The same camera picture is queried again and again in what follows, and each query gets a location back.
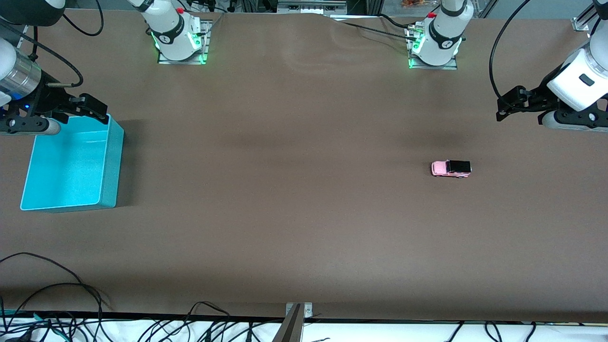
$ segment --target toy car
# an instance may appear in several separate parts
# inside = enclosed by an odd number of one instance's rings
[[[435,177],[468,177],[471,172],[471,162],[462,160],[435,161],[430,165],[430,172]]]

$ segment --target blue bin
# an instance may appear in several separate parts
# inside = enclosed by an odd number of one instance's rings
[[[70,117],[52,136],[36,136],[21,210],[67,212],[116,206],[122,127]]]

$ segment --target pink toy car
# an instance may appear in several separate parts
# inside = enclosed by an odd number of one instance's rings
[[[430,165],[430,172],[435,177],[464,178],[471,174],[471,162],[462,160],[435,161]]]

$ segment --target turquoise plastic container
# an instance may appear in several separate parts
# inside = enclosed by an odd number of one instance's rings
[[[21,210],[67,212],[116,206],[124,131],[70,117],[52,136],[36,136]]]

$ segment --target brown table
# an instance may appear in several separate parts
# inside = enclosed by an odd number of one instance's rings
[[[71,13],[89,30],[97,15]],[[319,15],[226,15],[207,65],[157,65],[138,13],[105,16],[97,38],[62,21],[40,40],[84,74],[73,93],[125,129],[119,205],[21,212],[33,139],[3,137],[2,255],[52,257],[118,312],[210,300],[280,316],[309,301],[324,317],[608,319],[608,136],[495,121],[488,55],[503,21],[473,20],[449,72],[410,70],[399,39]],[[535,87],[584,39],[568,21],[515,20],[499,88]],[[474,173],[432,177],[448,158]],[[0,274],[9,306],[69,280],[28,258]],[[81,292],[28,308],[95,310]]]

